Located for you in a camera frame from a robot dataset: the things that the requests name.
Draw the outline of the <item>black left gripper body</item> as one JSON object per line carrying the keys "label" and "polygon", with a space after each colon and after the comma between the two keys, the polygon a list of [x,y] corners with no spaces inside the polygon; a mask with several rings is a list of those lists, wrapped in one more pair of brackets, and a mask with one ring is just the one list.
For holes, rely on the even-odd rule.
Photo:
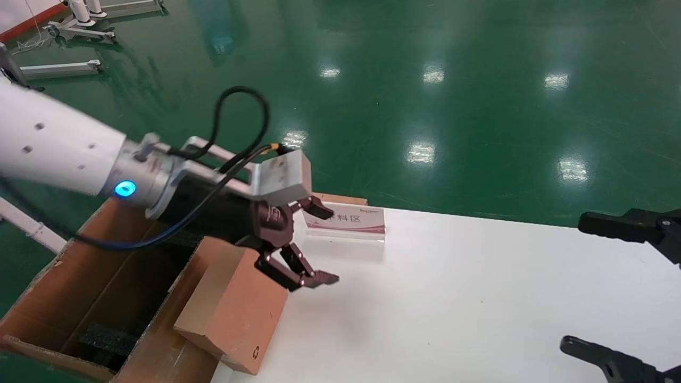
{"label": "black left gripper body", "polygon": [[[184,218],[211,191],[212,185],[185,178],[178,184],[160,221],[175,224]],[[236,246],[257,251],[275,251],[293,240],[293,214],[289,207],[253,201],[237,194],[220,191],[204,204],[198,216],[173,240],[214,237]]]}

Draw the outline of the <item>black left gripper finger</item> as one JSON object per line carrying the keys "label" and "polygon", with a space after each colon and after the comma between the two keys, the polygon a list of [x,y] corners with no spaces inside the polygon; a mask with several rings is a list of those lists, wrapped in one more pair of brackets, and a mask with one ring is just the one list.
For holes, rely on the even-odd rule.
{"label": "black left gripper finger", "polygon": [[283,246],[280,256],[286,264],[280,263],[272,254],[263,254],[254,266],[290,293],[300,288],[314,289],[339,282],[340,277],[335,274],[314,270],[295,243]]}
{"label": "black left gripper finger", "polygon": [[314,195],[290,204],[290,209],[292,213],[302,210],[321,220],[330,220],[334,216],[334,211],[324,206],[321,199]]}

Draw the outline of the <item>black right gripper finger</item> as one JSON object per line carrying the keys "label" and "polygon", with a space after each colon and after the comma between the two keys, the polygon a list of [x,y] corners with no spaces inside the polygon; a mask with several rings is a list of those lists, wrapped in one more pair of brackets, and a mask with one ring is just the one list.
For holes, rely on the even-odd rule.
{"label": "black right gripper finger", "polygon": [[634,356],[574,336],[564,336],[560,351],[593,364],[608,382],[680,382],[680,366],[660,371]]}
{"label": "black right gripper finger", "polygon": [[579,231],[623,242],[648,242],[674,265],[680,264],[680,210],[654,212],[630,209],[621,216],[582,213]]}

